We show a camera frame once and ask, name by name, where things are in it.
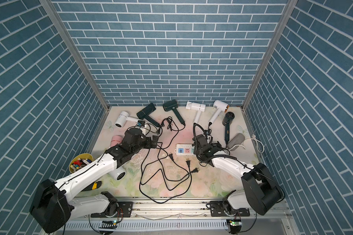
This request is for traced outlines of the dark teal round hair dryer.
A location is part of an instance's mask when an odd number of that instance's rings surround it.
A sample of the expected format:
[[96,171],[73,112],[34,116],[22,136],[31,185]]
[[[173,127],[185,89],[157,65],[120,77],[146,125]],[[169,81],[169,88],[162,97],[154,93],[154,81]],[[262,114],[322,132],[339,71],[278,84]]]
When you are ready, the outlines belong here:
[[235,118],[235,114],[233,112],[227,112],[222,121],[223,126],[225,127],[225,143],[228,144],[230,137],[230,125]]

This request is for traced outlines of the dark green boxy hair dryer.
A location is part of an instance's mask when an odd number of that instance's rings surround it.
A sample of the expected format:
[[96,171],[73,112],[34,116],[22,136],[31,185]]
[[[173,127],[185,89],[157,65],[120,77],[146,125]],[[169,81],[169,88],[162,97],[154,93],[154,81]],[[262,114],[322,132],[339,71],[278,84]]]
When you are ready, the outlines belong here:
[[173,111],[174,114],[176,115],[176,117],[178,118],[179,122],[182,125],[185,125],[185,121],[182,118],[182,116],[180,115],[180,113],[178,112],[177,108],[178,108],[178,102],[175,99],[170,100],[170,101],[163,104],[164,111],[166,111],[166,112]]

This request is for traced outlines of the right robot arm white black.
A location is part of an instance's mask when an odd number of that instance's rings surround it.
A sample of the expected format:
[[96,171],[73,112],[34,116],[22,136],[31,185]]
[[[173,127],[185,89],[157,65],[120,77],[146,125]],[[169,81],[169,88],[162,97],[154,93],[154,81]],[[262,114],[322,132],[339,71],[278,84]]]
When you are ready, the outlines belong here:
[[228,155],[221,147],[211,144],[192,144],[197,159],[221,169],[242,182],[243,192],[233,190],[223,198],[223,209],[235,215],[241,208],[252,208],[265,215],[275,204],[285,198],[284,190],[273,179],[266,165],[248,164]]

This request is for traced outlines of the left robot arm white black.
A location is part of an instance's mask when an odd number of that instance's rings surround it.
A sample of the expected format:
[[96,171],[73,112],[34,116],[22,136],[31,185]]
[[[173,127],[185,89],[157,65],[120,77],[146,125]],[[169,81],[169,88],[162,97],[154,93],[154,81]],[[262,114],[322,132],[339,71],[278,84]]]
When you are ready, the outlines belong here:
[[122,165],[140,150],[156,148],[157,143],[158,136],[147,137],[139,128],[127,130],[121,143],[106,150],[86,167],[56,181],[41,182],[35,191],[30,214],[48,234],[62,228],[70,219],[93,213],[115,214],[117,199],[108,192],[82,199],[75,197],[105,174],[121,174]]

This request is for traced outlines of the white multicolour power strip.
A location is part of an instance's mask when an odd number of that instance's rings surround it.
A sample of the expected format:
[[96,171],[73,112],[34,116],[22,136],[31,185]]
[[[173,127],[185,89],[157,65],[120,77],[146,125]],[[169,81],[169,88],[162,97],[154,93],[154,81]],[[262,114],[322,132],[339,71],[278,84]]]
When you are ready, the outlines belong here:
[[177,144],[175,148],[175,153],[177,156],[195,155],[194,147],[192,146],[192,144]]

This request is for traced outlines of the dark green slim hair dryer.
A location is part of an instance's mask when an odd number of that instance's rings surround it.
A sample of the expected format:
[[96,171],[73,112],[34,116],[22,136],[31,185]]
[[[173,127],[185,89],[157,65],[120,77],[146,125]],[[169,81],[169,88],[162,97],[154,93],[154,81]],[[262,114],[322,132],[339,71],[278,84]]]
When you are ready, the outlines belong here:
[[146,106],[141,111],[139,111],[136,115],[139,119],[146,119],[148,122],[150,122],[154,126],[160,128],[161,125],[157,121],[155,121],[153,118],[150,117],[150,114],[155,110],[156,110],[156,107],[154,106],[154,104],[150,103],[148,106]]

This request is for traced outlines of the pink hair dryer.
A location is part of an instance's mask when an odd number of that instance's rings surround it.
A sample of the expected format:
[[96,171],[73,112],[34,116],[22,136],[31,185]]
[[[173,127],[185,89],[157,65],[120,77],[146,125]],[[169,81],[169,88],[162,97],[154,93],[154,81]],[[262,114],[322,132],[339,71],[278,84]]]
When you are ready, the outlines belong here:
[[123,140],[122,136],[119,136],[119,135],[113,136],[110,142],[110,147],[120,144],[122,140]]

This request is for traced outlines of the grey oval pad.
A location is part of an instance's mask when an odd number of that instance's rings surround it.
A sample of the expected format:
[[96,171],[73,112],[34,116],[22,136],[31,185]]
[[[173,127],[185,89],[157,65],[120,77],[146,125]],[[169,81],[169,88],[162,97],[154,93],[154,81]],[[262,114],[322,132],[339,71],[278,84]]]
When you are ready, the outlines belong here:
[[243,145],[245,141],[245,136],[242,133],[238,133],[232,140],[227,144],[227,149],[229,151],[235,151],[239,146]]

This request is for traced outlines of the white boxy hair dryer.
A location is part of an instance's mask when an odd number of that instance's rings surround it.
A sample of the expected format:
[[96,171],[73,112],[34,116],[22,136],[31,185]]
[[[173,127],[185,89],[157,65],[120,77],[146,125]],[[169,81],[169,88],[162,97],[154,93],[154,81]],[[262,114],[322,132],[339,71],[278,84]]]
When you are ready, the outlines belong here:
[[186,105],[186,109],[197,111],[193,123],[199,123],[200,116],[205,111],[206,105],[188,101]]

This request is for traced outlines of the black yellow utility knife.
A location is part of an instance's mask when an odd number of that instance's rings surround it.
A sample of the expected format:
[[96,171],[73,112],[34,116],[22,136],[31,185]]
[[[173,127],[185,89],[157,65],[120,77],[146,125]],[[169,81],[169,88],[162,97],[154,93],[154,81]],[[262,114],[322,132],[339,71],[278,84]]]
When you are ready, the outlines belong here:
[[102,186],[102,181],[97,181],[97,182],[92,183],[88,187],[86,187],[84,190],[85,191],[92,191],[92,190],[99,189],[101,186]]

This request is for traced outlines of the yellow cup with small items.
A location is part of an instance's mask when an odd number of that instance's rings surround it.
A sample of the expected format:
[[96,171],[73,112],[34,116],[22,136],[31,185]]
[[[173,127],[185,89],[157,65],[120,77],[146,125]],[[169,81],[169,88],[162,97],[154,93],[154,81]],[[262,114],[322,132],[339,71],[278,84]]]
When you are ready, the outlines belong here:
[[93,162],[93,157],[89,153],[76,156],[69,165],[70,173],[74,173]]

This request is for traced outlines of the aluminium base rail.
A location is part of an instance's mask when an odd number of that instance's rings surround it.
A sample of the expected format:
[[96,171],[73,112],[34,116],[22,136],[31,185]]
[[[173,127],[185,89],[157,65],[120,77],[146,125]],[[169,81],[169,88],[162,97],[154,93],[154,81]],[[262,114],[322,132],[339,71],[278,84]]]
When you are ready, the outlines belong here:
[[55,234],[159,232],[197,230],[238,235],[297,235],[299,232],[286,203],[275,205],[265,215],[251,208],[240,208],[233,214],[224,211],[218,199],[181,199],[156,204],[135,198],[122,200],[120,215],[111,218],[83,216],[70,220]]

